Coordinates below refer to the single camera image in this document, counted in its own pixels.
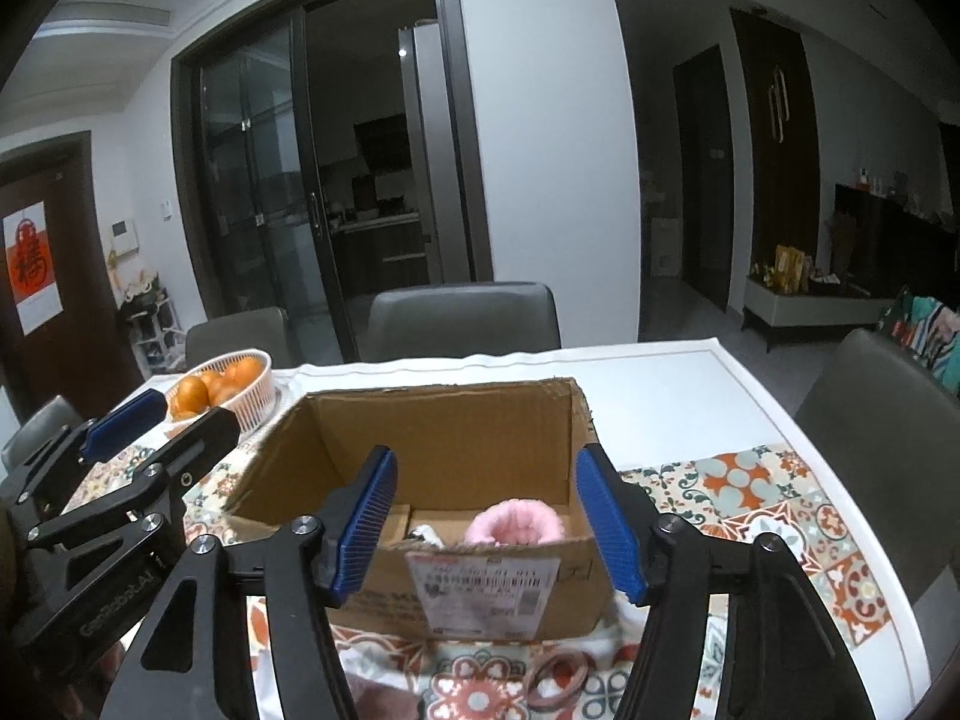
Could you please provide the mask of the left hand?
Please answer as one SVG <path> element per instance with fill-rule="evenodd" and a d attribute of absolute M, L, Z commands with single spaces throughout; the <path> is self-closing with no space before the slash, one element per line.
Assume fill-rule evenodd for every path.
<path fill-rule="evenodd" d="M 55 684 L 52 702 L 60 717 L 70 720 L 99 718 L 104 702 L 124 661 L 125 647 L 116 642 L 85 676 L 70 684 Z"/>

